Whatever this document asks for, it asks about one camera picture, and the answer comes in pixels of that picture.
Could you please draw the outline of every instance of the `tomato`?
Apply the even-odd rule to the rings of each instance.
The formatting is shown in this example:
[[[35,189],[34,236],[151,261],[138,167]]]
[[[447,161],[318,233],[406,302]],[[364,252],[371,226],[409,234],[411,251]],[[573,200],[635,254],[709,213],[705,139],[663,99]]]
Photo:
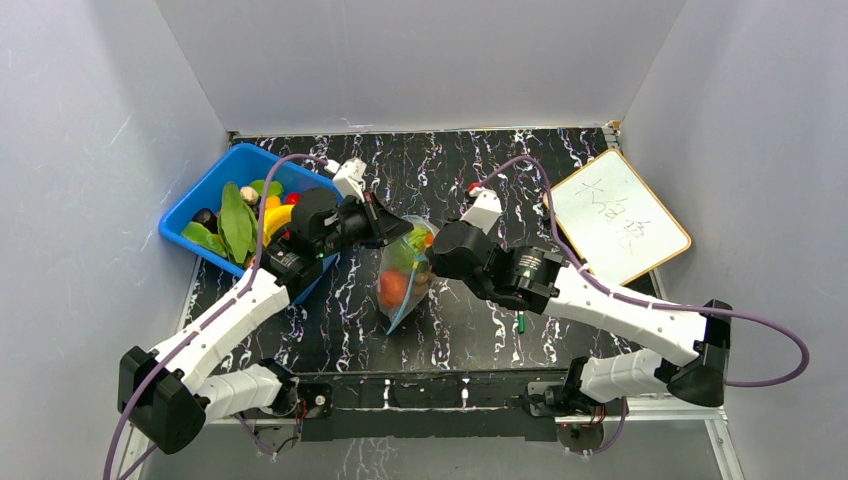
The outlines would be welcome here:
[[[386,270],[380,274],[379,300],[388,308],[399,307],[409,287],[407,275],[397,270]]]

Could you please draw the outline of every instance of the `whiteboard frame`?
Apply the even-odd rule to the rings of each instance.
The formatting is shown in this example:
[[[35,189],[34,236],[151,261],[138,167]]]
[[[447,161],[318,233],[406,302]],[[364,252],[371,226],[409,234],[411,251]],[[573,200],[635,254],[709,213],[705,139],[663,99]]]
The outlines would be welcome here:
[[[630,169],[630,171],[631,171],[631,172],[633,172],[633,175],[635,175],[635,176],[636,176],[636,178],[637,178],[637,179],[639,179],[639,182],[641,182],[641,183],[642,183],[642,185],[645,187],[645,189],[648,191],[648,193],[650,193],[650,194],[651,194],[651,196],[652,196],[652,197],[654,197],[654,200],[656,200],[656,201],[657,201],[657,204],[660,206],[660,208],[662,208],[662,209],[665,211],[665,213],[668,215],[668,217],[671,219],[671,221],[672,221],[672,222],[674,222],[674,224],[675,224],[675,225],[677,225],[677,228],[678,228],[678,229],[680,229],[680,232],[681,232],[681,233],[683,233],[683,235],[686,237],[686,245],[685,245],[683,248],[681,248],[680,250],[678,250],[678,251],[676,251],[676,252],[672,253],[671,255],[669,255],[669,256],[667,256],[667,257],[665,257],[664,259],[660,260],[659,262],[655,263],[654,265],[652,265],[652,266],[650,266],[650,267],[646,268],[645,270],[643,270],[643,271],[639,272],[638,274],[636,274],[636,275],[634,275],[634,276],[632,276],[632,277],[628,278],[627,280],[625,280],[625,281],[623,281],[623,282],[621,283],[621,285],[626,285],[626,284],[628,284],[628,283],[632,282],[633,280],[636,280],[637,278],[641,277],[642,275],[644,275],[644,274],[646,274],[646,273],[650,272],[651,270],[653,270],[653,269],[655,269],[655,268],[659,267],[660,265],[664,264],[665,262],[667,262],[667,261],[671,260],[672,258],[674,258],[674,257],[676,257],[676,256],[678,256],[678,255],[680,255],[681,253],[685,252],[686,250],[689,250],[689,247],[691,247],[691,246],[692,246],[692,237],[691,237],[691,236],[689,236],[689,232],[687,232],[687,231],[686,231],[686,229],[684,229],[684,228],[683,228],[683,226],[682,226],[682,225],[680,225],[680,222],[678,222],[678,221],[677,221],[677,219],[674,217],[674,215],[672,215],[672,214],[671,214],[671,212],[670,212],[670,211],[668,211],[668,208],[666,208],[665,204],[664,204],[664,203],[662,203],[662,201],[660,201],[659,197],[657,197],[657,194],[656,194],[656,193],[654,193],[654,191],[653,191],[653,190],[651,190],[651,187],[649,187],[649,186],[648,186],[648,184],[647,184],[647,183],[645,183],[645,180],[643,180],[643,179],[642,179],[642,176],[641,176],[641,175],[639,175],[639,172],[637,172],[637,171],[636,171],[636,169],[635,169],[635,168],[633,168],[633,165],[631,165],[631,164],[630,164],[630,162],[627,160],[627,157],[625,157],[625,156],[624,156],[624,154],[623,154],[623,153],[621,153],[621,150],[619,150],[619,149],[617,149],[617,148],[608,148],[608,149],[604,150],[604,152],[603,152],[603,153],[601,153],[600,155],[596,156],[596,157],[595,157],[595,158],[593,158],[591,161],[587,162],[587,163],[586,163],[586,165],[583,165],[582,167],[578,168],[577,170],[575,170],[574,172],[572,172],[572,173],[571,173],[571,175],[569,175],[569,176],[565,177],[565,179],[564,179],[564,180],[562,180],[561,182],[559,182],[559,183],[557,183],[556,185],[554,185],[553,187],[551,187],[551,197],[553,197],[553,191],[554,191],[554,190],[556,190],[556,188],[557,188],[557,187],[559,187],[559,186],[560,186],[560,185],[562,185],[563,183],[565,183],[565,182],[569,181],[569,180],[571,179],[571,177],[573,177],[573,176],[577,175],[577,173],[578,173],[578,172],[580,172],[580,171],[582,171],[583,169],[585,169],[585,168],[589,167],[589,166],[590,166],[590,165],[592,165],[594,162],[596,162],[596,161],[600,160],[600,159],[601,159],[604,155],[607,155],[607,154],[614,154],[614,153],[617,153],[617,154],[618,154],[618,156],[619,156],[619,157],[621,157],[621,159],[624,161],[624,164],[625,164],[625,165],[627,165],[627,168],[629,168],[629,169]],[[548,210],[550,210],[550,208],[551,208],[551,207],[550,207],[550,205],[548,205],[548,196],[547,196],[547,195],[544,195],[544,196],[542,197],[542,203],[545,205],[545,208],[547,208]],[[575,251],[575,253],[577,253],[577,256],[578,256],[578,257],[580,257],[580,258],[581,258],[581,259],[583,259],[583,260],[586,260],[586,257],[585,257],[585,256],[583,256],[583,254],[580,252],[580,249],[579,249],[579,248],[577,247],[577,245],[574,243],[574,240],[573,240],[573,239],[572,239],[572,238],[568,235],[568,232],[567,232],[567,231],[565,230],[565,228],[562,226],[562,223],[560,223],[559,218],[555,218],[555,220],[556,220],[556,222],[557,222],[557,227],[559,227],[559,230],[563,233],[563,235],[565,235],[565,238],[567,238],[567,239],[568,239],[568,242],[571,244],[571,246],[572,246],[572,247],[574,247],[574,251]]]

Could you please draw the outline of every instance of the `bag of vegetables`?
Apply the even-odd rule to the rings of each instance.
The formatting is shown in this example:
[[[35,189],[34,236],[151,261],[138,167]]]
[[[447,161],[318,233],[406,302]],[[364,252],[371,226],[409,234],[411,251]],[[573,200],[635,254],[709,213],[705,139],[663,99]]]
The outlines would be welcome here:
[[[436,279],[424,251],[433,244],[433,237],[439,230],[421,217],[407,215],[403,218],[415,228],[383,248],[380,260],[377,305],[392,321],[387,335],[427,296]]]

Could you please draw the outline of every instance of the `blue bin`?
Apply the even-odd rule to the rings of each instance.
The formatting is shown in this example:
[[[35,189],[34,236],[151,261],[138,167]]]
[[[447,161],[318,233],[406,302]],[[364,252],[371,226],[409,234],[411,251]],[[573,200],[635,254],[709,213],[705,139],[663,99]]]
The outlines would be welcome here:
[[[221,192],[227,182],[235,182],[239,188],[250,184],[250,182],[265,178],[271,167],[277,163],[280,157],[269,153],[255,145],[242,143],[230,148],[227,153],[218,160],[212,168],[188,191],[177,203],[165,212],[159,221],[159,233],[177,245],[187,248],[200,255],[209,262],[218,265],[222,269],[232,273],[236,277],[244,275],[244,270],[237,265],[219,257],[215,253],[190,242],[181,235],[188,222],[201,208],[208,208],[213,212],[221,209]],[[302,193],[310,188],[329,188],[336,193],[341,202],[342,197],[333,181],[322,177],[299,165],[291,162],[284,163],[278,170],[274,179],[283,184],[283,196],[298,192]],[[338,254],[324,259],[324,272],[338,260]],[[315,287],[313,283],[294,303],[301,303]]]

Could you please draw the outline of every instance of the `black marble table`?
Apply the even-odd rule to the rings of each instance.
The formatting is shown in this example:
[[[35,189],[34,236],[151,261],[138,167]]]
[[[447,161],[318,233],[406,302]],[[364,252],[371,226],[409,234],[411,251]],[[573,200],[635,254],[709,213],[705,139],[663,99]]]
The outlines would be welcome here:
[[[459,215],[474,181],[518,154],[544,165],[552,182],[607,149],[600,128],[236,138],[277,155],[310,153],[368,165],[369,189],[396,214],[415,214],[441,226]],[[317,171],[311,162],[304,166]],[[537,172],[519,165],[493,187],[504,214],[492,235],[504,246],[551,248],[542,222]],[[273,357],[295,372],[369,372],[567,367],[573,357],[608,357],[638,346],[567,319],[528,314],[518,333],[514,312],[475,298],[460,282],[439,280],[391,335],[376,305],[380,253],[343,254],[303,305],[267,320],[227,356],[214,373],[243,369]],[[187,321],[209,308],[235,280],[202,262]],[[650,280],[632,288],[653,294]]]

